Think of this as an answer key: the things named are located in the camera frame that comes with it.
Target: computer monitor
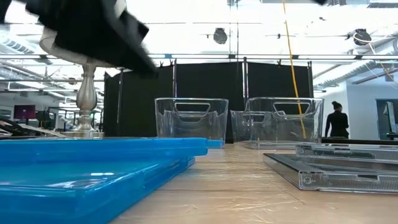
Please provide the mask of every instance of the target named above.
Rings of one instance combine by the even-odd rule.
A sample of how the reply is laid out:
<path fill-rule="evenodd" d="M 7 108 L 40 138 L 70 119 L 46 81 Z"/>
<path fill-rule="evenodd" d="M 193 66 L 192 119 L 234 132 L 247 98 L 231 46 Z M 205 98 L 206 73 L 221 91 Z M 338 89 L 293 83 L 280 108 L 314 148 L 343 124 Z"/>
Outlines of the computer monitor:
<path fill-rule="evenodd" d="M 14 119 L 35 119 L 36 107 L 35 105 L 15 105 Z"/>

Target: black curtain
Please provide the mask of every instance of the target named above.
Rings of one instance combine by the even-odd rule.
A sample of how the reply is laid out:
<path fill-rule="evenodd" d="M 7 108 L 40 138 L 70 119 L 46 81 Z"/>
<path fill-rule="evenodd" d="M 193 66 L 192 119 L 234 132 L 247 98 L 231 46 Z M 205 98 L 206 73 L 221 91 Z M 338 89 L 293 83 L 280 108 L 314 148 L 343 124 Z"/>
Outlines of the black curtain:
<path fill-rule="evenodd" d="M 228 110 L 244 110 L 243 69 L 240 62 L 177 64 L 176 80 L 177 97 L 224 98 L 229 100 Z M 230 118 L 226 142 L 233 142 Z"/>
<path fill-rule="evenodd" d="M 307 67 L 295 66 L 298 97 L 311 97 Z M 249 97 L 296 97 L 290 65 L 248 62 Z"/>
<path fill-rule="evenodd" d="M 105 79 L 105 136 L 156 137 L 155 99 L 172 97 L 173 66 L 160 68 L 157 79 L 142 79 L 138 73 L 124 72 L 118 112 L 120 77 L 118 74 Z"/>

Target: woman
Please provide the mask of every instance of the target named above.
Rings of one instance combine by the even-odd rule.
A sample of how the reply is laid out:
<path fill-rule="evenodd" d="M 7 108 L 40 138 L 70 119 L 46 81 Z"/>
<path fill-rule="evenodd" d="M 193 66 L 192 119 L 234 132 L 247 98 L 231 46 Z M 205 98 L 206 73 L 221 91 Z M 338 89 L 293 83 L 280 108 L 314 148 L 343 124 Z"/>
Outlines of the woman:
<path fill-rule="evenodd" d="M 341 112 L 343 110 L 341 104 L 335 101 L 333 101 L 332 104 L 335 112 L 328 115 L 328 119 L 326 120 L 325 137 L 328 137 L 329 127 L 331 124 L 330 137 L 348 138 L 348 132 L 346 130 L 346 128 L 348 128 L 347 114 Z"/>

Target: wooden table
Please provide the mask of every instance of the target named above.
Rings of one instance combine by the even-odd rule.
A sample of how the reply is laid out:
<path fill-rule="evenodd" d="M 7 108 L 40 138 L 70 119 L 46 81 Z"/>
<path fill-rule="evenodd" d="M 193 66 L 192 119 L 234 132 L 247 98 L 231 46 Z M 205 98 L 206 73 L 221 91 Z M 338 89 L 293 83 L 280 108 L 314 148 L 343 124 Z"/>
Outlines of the wooden table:
<path fill-rule="evenodd" d="M 398 223 L 398 196 L 297 190 L 262 153 L 210 150 L 115 224 Z"/>

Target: bin handle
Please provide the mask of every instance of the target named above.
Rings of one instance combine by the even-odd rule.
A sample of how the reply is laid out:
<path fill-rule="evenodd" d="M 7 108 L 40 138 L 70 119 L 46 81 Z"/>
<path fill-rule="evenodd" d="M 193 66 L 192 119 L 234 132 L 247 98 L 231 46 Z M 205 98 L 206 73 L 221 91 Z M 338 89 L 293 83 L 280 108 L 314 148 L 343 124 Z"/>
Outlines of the bin handle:
<path fill-rule="evenodd" d="M 297 106 L 308 105 L 308 108 L 302 114 L 282 114 L 276 108 L 276 105 L 297 105 Z M 281 118 L 303 118 L 310 112 L 311 109 L 311 104 L 309 102 L 301 102 L 300 100 L 297 100 L 297 102 L 274 102 L 272 106 L 274 107 L 276 115 L 280 116 Z"/>
<path fill-rule="evenodd" d="M 177 105 L 207 105 L 206 111 L 179 111 Z M 209 103 L 174 103 L 175 112 L 181 118 L 202 118 L 209 113 L 210 104 Z"/>

